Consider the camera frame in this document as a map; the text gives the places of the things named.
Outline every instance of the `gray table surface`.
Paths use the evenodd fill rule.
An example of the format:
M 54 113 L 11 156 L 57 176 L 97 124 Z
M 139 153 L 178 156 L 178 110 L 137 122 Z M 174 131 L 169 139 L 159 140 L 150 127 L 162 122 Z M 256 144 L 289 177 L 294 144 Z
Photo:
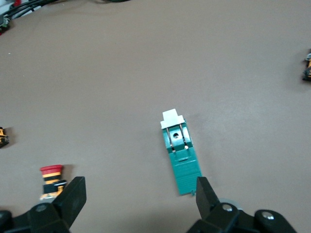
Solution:
M 0 207 L 38 202 L 41 166 L 85 176 L 73 233 L 182 233 L 162 112 L 187 120 L 219 197 L 311 229 L 309 0 L 63 1 L 0 37 Z

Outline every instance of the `small electrical component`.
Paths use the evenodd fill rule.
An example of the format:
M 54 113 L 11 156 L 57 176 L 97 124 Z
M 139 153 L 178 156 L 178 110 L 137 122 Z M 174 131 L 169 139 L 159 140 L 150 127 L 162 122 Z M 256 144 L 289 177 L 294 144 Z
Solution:
M 0 15 L 0 35 L 10 28 L 10 18 Z
M 166 149 L 169 153 L 180 195 L 195 195 L 197 177 L 201 170 L 197 160 L 187 123 L 175 109 L 163 113 L 161 128 Z
M 69 228 L 86 202 L 85 177 L 75 177 L 52 203 L 39 203 L 12 217 L 0 209 L 1 233 L 70 233 Z
M 52 202 L 64 190 L 67 181 L 61 180 L 62 168 L 60 164 L 40 168 L 45 182 L 40 201 Z
M 304 78 L 303 80 L 306 81 L 311 81 L 311 53 L 309 53 L 306 57 L 306 61 L 307 61 L 307 69 L 304 71 Z
M 5 129 L 0 127 L 0 148 L 9 144 L 9 137 L 5 135 Z

